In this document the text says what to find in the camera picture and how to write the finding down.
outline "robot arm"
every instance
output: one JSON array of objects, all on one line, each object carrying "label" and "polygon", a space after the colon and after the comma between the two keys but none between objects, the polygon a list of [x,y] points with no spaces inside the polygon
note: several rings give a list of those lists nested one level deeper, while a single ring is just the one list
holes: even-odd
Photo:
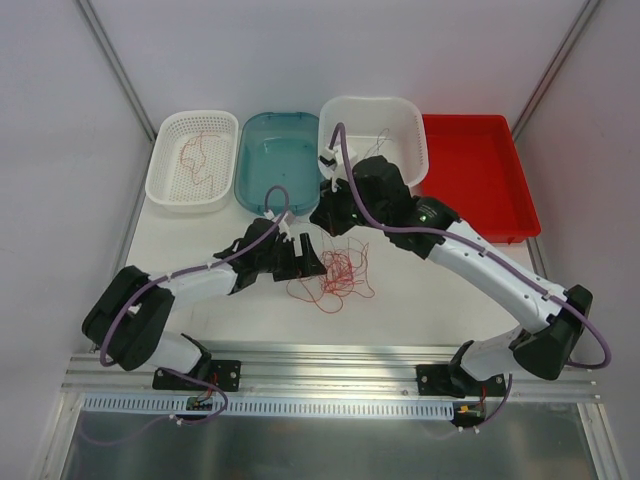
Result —
[{"label": "robot arm", "polygon": [[[269,234],[270,229],[273,230],[271,220],[254,220],[242,238],[214,257],[229,258],[266,235],[251,250],[217,268],[195,268],[199,271],[176,278],[167,274],[169,280],[162,287],[149,285],[153,283],[150,275],[135,266],[123,268],[84,320],[82,332],[106,348],[107,354],[126,371],[150,364],[203,380],[210,371],[211,355],[188,336],[164,331],[171,312],[207,298],[236,294],[252,285],[260,273],[271,273],[276,282],[326,273],[308,234],[294,239],[277,230]],[[301,256],[295,254],[296,240],[300,241]],[[145,286],[150,288],[129,308],[104,347],[118,312]]]},{"label": "robot arm", "polygon": [[[327,157],[320,158],[324,171],[337,167],[341,160],[339,155]],[[582,334],[583,324],[571,312],[549,301],[550,296],[586,315],[591,293],[581,286],[565,291],[539,277],[503,255],[442,202],[411,196],[398,168],[384,157],[364,159],[352,172],[366,210],[385,226],[385,235],[393,244],[462,276],[496,300],[521,325],[486,341],[465,343],[452,359],[446,378],[429,381],[437,384],[434,386],[442,393],[464,396],[478,381],[519,369],[555,380]],[[342,178],[344,173],[337,176],[331,175],[321,185],[320,203],[311,222],[334,236],[355,225],[371,226],[354,201],[350,183]],[[416,227],[416,233],[411,232],[411,227]],[[421,233],[425,227],[447,235]],[[479,244],[482,250],[471,244]],[[528,279],[528,283],[518,280],[513,272]]]}]

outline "white mesh basket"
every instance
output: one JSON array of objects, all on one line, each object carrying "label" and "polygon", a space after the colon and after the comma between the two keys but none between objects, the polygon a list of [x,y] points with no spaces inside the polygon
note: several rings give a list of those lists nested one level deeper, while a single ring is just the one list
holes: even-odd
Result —
[{"label": "white mesh basket", "polygon": [[347,130],[347,144],[360,160],[384,155],[413,187],[427,175],[429,156],[420,110],[398,97],[336,97],[324,104],[318,128],[319,152],[329,144],[336,123]]},{"label": "white mesh basket", "polygon": [[214,212],[231,195],[238,120],[227,112],[171,115],[160,126],[145,191],[173,212]]}]

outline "red tray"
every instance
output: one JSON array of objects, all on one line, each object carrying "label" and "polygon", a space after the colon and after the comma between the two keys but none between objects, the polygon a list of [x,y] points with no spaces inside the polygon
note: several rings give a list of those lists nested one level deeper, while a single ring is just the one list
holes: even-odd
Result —
[{"label": "red tray", "polygon": [[540,233],[527,181],[500,115],[423,115],[429,147],[425,195],[456,210],[492,243]]}]

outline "white table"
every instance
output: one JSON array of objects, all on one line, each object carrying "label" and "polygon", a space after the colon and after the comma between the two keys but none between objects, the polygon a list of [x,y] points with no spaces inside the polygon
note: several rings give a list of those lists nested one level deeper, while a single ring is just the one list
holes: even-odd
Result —
[{"label": "white table", "polygon": [[[127,258],[146,272],[202,264],[242,237],[255,218],[232,199],[220,212],[174,214],[145,199]],[[309,231],[321,250],[316,227]],[[459,345],[503,333],[515,320],[462,278],[394,247],[382,232],[355,228],[347,236],[369,243],[371,299],[351,295],[328,315],[291,298],[286,282],[262,275],[255,285],[227,297],[174,312],[167,329],[201,340],[344,345]],[[525,243],[500,247],[531,268]]]}]

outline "blue translucent bin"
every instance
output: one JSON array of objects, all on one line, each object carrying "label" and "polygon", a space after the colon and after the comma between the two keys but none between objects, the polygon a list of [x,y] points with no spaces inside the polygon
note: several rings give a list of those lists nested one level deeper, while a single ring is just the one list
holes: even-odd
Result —
[{"label": "blue translucent bin", "polygon": [[[264,213],[264,196],[274,185],[289,192],[296,215],[313,210],[320,199],[318,117],[308,113],[261,113],[244,126],[235,177],[235,195],[247,210]],[[270,197],[274,213],[282,212],[284,196]]]}]

